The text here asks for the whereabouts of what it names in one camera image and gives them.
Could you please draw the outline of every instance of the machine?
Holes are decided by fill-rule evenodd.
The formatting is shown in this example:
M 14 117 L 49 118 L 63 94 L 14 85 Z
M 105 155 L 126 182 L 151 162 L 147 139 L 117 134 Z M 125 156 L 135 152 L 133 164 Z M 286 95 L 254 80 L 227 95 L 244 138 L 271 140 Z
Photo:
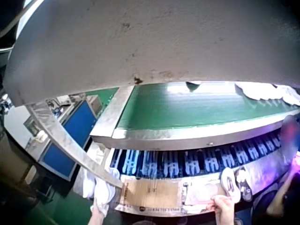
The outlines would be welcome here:
M 279 0 L 45 1 L 11 52 L 4 87 L 57 148 L 120 188 L 115 209 L 205 213 L 185 196 L 197 184 L 220 193 L 223 168 L 244 165 L 254 194 L 286 172 L 278 129 L 299 107 L 250 99 L 235 82 L 299 87 L 299 31 Z M 115 87 L 90 134 L 106 147 L 98 164 L 46 100 Z

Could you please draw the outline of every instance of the blue cabinet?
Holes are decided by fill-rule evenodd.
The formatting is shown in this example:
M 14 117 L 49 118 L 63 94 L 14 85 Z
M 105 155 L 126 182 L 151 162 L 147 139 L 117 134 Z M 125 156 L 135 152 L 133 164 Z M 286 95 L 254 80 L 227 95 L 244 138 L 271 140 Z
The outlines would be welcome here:
M 63 123 L 63 127 L 84 148 L 96 121 L 88 103 L 83 101 Z M 45 151 L 40 164 L 66 180 L 71 180 L 76 166 L 76 163 L 53 143 L 50 143 L 48 149 Z

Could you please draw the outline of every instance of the blue machine panel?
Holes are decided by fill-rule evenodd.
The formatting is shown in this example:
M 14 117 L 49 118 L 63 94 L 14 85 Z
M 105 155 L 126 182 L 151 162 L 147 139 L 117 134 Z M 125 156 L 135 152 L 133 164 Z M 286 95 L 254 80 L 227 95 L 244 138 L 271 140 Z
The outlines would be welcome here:
M 66 131 L 81 146 L 84 147 L 90 136 L 93 125 L 96 123 L 90 107 L 84 101 L 71 117 L 63 124 Z M 42 163 L 53 169 L 52 172 L 70 178 L 75 162 L 71 160 L 53 143 L 42 158 Z

